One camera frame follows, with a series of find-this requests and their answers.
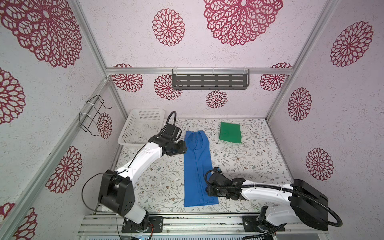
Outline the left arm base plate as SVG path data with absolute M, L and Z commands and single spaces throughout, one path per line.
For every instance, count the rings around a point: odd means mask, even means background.
M 162 233 L 164 226 L 164 217 L 149 216 L 144 219 L 143 223 L 136 224 L 131 220 L 124 220 L 121 232 L 124 234 L 138 233 Z

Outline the blue tank top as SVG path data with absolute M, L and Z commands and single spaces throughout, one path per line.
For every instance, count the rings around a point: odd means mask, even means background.
M 219 204 L 217 197 L 206 192 L 205 174 L 213 169 L 210 142 L 204 131 L 187 131 L 187 152 L 184 154 L 185 207 L 200 207 Z

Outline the green tank top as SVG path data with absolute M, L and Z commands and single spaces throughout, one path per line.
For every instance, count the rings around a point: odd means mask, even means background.
M 230 143 L 241 144 L 241 126 L 239 124 L 221 122 L 219 139 Z

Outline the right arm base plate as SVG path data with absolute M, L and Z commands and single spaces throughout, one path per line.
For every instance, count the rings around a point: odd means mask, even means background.
M 246 233 L 257 232 L 257 233 L 266 233 L 278 229 L 278 231 L 284 231 L 285 225 L 272 225 L 266 220 L 259 220 L 258 215 L 244 215 L 242 216 L 243 227 Z

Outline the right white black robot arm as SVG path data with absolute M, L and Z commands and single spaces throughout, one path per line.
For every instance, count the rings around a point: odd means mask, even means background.
M 285 224 L 293 223 L 328 230 L 328 212 L 320 206 L 328 205 L 327 197 L 302 180 L 295 180 L 293 184 L 263 185 L 242 178 L 230 180 L 220 168 L 206 172 L 204 179 L 210 197 L 273 203 L 272 207 L 263 206 L 251 224 L 256 232 L 280 230 Z

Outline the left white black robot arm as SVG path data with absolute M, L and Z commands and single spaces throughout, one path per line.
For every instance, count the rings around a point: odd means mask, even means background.
M 185 141 L 180 140 L 182 130 L 166 124 L 149 139 L 132 161 L 116 171 L 103 173 L 98 202 L 142 231 L 149 225 L 149 213 L 136 203 L 134 185 L 150 165 L 163 155 L 185 154 Z

